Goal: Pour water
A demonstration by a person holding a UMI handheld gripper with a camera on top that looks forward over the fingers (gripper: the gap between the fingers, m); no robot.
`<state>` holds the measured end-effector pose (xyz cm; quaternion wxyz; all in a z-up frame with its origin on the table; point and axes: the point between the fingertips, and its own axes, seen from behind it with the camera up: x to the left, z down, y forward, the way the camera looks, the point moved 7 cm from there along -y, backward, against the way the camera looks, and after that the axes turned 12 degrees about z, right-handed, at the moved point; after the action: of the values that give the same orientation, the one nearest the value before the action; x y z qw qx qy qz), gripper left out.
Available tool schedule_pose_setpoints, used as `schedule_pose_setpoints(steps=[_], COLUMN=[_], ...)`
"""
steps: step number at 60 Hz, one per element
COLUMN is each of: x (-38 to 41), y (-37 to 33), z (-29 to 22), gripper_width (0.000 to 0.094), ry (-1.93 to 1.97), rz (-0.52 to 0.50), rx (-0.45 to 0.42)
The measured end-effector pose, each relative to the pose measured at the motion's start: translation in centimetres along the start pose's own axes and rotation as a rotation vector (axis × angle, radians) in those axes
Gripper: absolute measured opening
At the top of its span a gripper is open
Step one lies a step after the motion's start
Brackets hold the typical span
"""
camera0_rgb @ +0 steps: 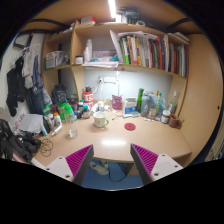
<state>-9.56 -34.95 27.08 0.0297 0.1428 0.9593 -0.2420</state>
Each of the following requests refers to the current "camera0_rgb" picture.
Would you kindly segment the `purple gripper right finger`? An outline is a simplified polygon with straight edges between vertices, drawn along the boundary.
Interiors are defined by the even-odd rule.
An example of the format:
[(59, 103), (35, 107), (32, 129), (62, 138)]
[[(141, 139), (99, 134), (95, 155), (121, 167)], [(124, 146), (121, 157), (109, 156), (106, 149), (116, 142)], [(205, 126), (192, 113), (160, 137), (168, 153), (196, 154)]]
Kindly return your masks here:
[(136, 144), (131, 145), (130, 153), (144, 185), (148, 185), (182, 169), (182, 166), (167, 154), (157, 155)]

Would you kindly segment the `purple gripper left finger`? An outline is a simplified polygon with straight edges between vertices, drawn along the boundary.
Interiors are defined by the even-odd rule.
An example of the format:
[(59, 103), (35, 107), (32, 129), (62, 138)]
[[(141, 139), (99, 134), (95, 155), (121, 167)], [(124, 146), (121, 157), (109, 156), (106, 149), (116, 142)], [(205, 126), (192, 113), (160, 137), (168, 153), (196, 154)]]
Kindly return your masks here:
[(81, 186), (93, 154), (93, 146), (89, 145), (67, 157), (59, 156), (45, 170)]

